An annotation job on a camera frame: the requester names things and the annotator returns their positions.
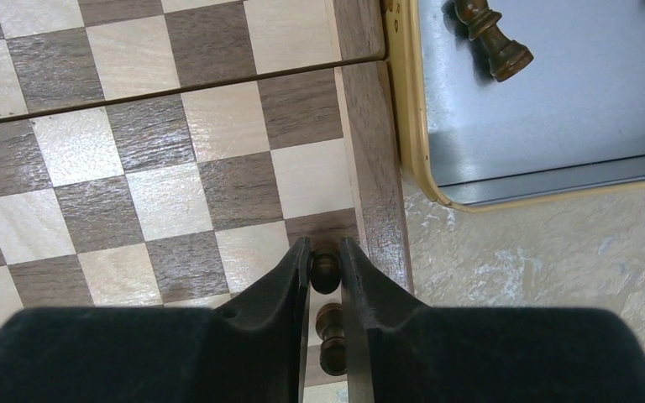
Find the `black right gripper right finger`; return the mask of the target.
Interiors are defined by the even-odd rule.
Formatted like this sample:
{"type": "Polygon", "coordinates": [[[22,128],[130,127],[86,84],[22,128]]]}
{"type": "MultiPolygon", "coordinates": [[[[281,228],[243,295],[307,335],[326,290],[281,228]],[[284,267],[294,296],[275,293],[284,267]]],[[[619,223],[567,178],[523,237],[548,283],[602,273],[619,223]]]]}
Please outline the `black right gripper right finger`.
{"type": "Polygon", "coordinates": [[[351,402],[410,402],[422,394],[404,323],[423,304],[376,268],[352,239],[340,243],[351,402]]]}

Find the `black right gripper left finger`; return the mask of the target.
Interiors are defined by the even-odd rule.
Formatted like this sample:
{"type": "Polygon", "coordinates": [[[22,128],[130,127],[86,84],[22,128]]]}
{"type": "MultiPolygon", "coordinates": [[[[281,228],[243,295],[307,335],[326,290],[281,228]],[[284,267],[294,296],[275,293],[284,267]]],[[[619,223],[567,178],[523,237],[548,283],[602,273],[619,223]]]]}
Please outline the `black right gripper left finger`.
{"type": "Polygon", "coordinates": [[[299,238],[281,261],[217,311],[215,402],[300,402],[307,360],[312,247],[299,238]]]}

